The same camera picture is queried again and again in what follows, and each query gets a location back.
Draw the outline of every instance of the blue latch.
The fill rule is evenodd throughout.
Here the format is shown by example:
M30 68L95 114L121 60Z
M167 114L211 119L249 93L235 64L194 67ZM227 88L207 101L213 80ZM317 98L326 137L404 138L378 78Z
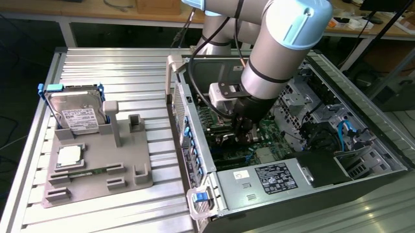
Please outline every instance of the blue latch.
M209 201L209 193L207 192L195 193L193 196L193 199L194 199L194 203Z
M63 91L65 90L65 85L63 84L50 84L47 86L47 91L54 92L54 91Z
M190 132L190 127L187 126L186 129L185 129L185 137L189 136L189 132Z
M45 84L43 83L41 83L39 85L38 85L38 95L41 96L41 98L43 99L43 100L46 100L46 95L45 95Z

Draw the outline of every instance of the warning label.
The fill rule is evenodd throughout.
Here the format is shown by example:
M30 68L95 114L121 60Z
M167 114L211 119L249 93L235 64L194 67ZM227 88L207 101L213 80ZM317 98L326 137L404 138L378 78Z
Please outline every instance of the warning label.
M258 167L255 171L267 194L299 187L285 163Z
M73 131L98 129L93 108L63 110L65 118Z

